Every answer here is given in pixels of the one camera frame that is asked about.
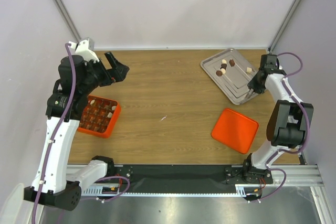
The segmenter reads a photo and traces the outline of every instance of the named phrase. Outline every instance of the orange bin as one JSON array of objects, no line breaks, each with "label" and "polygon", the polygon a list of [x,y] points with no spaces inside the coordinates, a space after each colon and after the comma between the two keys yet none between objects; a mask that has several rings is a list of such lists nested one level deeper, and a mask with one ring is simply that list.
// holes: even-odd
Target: orange bin
[{"label": "orange bin", "polygon": [[117,101],[89,95],[88,105],[83,110],[78,131],[93,136],[107,138],[121,112]]},{"label": "orange bin", "polygon": [[228,147],[246,154],[258,128],[259,124],[256,121],[226,108],[212,130],[211,136]]}]

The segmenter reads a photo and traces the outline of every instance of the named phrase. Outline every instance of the metal baking tray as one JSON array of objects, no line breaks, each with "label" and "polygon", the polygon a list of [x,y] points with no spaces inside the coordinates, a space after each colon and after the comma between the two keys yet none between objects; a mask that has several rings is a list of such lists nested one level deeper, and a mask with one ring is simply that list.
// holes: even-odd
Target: metal baking tray
[{"label": "metal baking tray", "polygon": [[[221,69],[223,59],[227,61],[226,73],[219,77],[216,75],[216,71]],[[231,59],[235,62],[233,67],[229,64]],[[241,105],[258,95],[253,93],[246,99],[249,92],[247,84],[257,73],[257,70],[234,48],[229,48],[203,60],[201,67],[235,105]],[[252,68],[251,73],[246,72],[248,67]]]}]

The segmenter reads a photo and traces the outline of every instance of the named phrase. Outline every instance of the metal floor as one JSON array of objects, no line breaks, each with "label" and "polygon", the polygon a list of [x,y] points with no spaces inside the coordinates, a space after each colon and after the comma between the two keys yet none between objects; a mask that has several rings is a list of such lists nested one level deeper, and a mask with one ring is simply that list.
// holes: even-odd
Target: metal floor
[{"label": "metal floor", "polygon": [[[264,189],[264,195],[273,189]],[[45,208],[42,224],[319,224],[310,187],[284,187],[261,204],[228,197],[120,197],[84,200],[72,212]]]}]

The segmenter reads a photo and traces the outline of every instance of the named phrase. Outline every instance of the wooden table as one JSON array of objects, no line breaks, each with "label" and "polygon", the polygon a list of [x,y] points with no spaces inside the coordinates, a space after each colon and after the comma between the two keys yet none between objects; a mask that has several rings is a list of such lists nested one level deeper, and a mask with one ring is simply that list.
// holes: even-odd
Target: wooden table
[{"label": "wooden table", "polygon": [[[225,108],[259,122],[250,149],[266,139],[266,126],[274,108],[269,92],[247,103],[233,105],[200,67],[220,50],[116,51],[130,67],[123,82],[97,88],[93,95],[116,100],[122,110],[108,138],[77,132],[69,163],[88,163],[103,155],[119,164],[241,164],[240,154],[212,139],[211,131]],[[259,67],[264,50],[239,51]],[[104,59],[103,52],[97,52]],[[298,163],[284,154],[278,163]]]}]

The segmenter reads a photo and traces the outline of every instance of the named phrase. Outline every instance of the white wall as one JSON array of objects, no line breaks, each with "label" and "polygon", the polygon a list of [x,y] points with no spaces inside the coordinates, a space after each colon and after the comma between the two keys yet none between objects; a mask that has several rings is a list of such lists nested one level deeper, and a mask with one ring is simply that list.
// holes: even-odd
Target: white wall
[{"label": "white wall", "polygon": [[293,0],[63,0],[96,48],[268,47]]},{"label": "white wall", "polygon": [[[52,0],[0,0],[0,208],[33,181],[45,140],[46,102],[72,40]],[[30,203],[19,212],[22,223]],[[14,223],[0,216],[0,223]]]},{"label": "white wall", "polygon": [[[311,141],[306,151],[310,164],[318,164],[329,199],[336,208],[336,2],[302,0],[297,12],[276,47],[276,53],[293,51],[303,59],[300,74],[290,77],[297,94],[314,106]],[[295,59],[281,56],[288,72]]]}]

